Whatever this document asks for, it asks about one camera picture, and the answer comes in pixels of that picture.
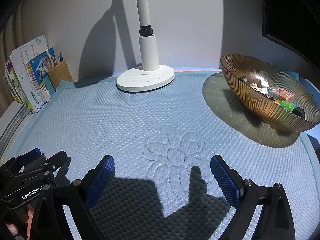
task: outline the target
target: black monitor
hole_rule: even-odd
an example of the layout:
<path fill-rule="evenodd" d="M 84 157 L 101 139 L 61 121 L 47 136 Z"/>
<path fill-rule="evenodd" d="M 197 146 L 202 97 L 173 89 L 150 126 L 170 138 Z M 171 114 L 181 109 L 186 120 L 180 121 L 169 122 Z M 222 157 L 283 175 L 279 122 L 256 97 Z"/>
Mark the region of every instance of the black monitor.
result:
<path fill-rule="evenodd" d="M 320 69 L 320 0 L 262 0 L 262 35 Z"/>

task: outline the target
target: curtain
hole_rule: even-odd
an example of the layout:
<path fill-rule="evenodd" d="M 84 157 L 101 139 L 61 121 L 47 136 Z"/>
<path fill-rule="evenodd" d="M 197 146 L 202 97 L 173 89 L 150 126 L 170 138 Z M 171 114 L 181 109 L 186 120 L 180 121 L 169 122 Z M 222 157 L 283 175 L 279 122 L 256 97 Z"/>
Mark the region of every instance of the curtain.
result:
<path fill-rule="evenodd" d="M 21 6 L 22 2 L 18 5 L 0 33 L 0 117 L 13 101 L 2 77 L 4 76 L 4 64 L 10 59 L 11 52 L 23 45 Z"/>

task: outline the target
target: bowl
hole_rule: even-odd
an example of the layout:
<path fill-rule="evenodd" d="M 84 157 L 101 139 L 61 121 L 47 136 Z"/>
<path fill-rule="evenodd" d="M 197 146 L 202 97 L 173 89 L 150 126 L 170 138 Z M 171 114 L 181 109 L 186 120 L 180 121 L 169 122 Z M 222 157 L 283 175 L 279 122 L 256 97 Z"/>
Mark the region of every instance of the bowl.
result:
<path fill-rule="evenodd" d="M 303 132 L 320 122 L 320 110 L 309 92 L 289 73 L 263 60 L 245 55 L 230 54 L 221 58 L 223 75 L 240 101 L 263 122 L 276 130 Z M 270 87 L 281 87 L 294 94 L 294 103 L 306 115 L 303 119 L 256 92 L 239 77 L 246 76 L 250 83 L 266 80 Z"/>

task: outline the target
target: white wall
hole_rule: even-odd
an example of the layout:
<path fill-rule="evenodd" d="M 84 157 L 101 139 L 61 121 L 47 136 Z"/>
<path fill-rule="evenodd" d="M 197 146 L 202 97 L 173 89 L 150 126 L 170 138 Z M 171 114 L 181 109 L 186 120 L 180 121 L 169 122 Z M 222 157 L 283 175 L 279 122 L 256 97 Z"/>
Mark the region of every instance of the white wall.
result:
<path fill-rule="evenodd" d="M 63 52 L 74 80 L 78 75 L 82 79 L 124 71 L 127 65 L 134 67 L 140 63 L 136 0 L 123 0 L 129 31 L 124 24 L 125 17 L 119 12 L 121 2 L 114 1 L 115 5 L 108 10 L 112 2 L 24 0 L 24 41 L 45 34 L 48 46 Z M 219 67 L 223 0 L 149 0 L 149 9 L 161 64 Z M 119 19 L 116 24 L 114 12 Z"/>
<path fill-rule="evenodd" d="M 140 27 L 136 0 L 121 3 L 24 0 L 24 41 L 45 34 L 74 80 L 124 71 L 140 63 Z M 261 0 L 149 0 L 149 9 L 161 64 L 219 67 L 221 55 L 239 53 L 310 76 L 305 60 L 261 35 Z"/>

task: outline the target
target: book spine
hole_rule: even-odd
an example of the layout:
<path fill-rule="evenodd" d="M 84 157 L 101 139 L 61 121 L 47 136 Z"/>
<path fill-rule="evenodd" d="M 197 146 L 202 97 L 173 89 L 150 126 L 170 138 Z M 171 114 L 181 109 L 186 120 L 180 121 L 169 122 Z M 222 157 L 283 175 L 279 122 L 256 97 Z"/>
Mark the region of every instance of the book spine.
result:
<path fill-rule="evenodd" d="M 31 113 L 34 114 L 36 111 L 34 110 L 34 107 L 33 107 L 33 105 L 30 103 L 28 97 L 27 97 L 26 94 L 24 93 L 24 91 L 23 91 L 23 89 L 22 89 L 22 87 L 21 87 L 21 85 L 20 85 L 20 82 L 19 82 L 19 80 L 18 80 L 18 78 L 17 78 L 17 75 L 16 75 L 15 73 L 14 73 L 14 81 L 15 81 L 15 83 L 17 84 L 17 88 L 18 88 L 19 92 L 21 93 L 21 95 L 22 95 L 22 97 L 23 97 L 23 100 L 24 100 L 24 102 L 26 103 L 27 107 L 29 107 Z"/>
<path fill-rule="evenodd" d="M 14 101 L 16 101 L 17 103 L 20 103 L 20 101 L 18 100 L 18 98 L 17 98 L 17 97 L 15 96 L 15 94 L 13 93 L 11 87 L 9 86 L 7 78 L 4 76 L 2 79 L 3 79 L 3 82 L 4 82 L 5 86 L 7 87 L 8 92 L 10 93 L 12 99 L 13 99 Z"/>
<path fill-rule="evenodd" d="M 15 94 L 15 97 L 18 99 L 17 102 L 23 104 L 24 103 L 23 98 L 20 96 L 18 91 L 15 89 L 16 84 L 14 83 L 14 81 L 12 81 L 12 79 L 10 77 L 10 73 L 7 68 L 7 63 L 4 65 L 4 75 L 7 78 L 7 81 L 8 81 L 10 88 L 12 89 L 13 93 Z"/>

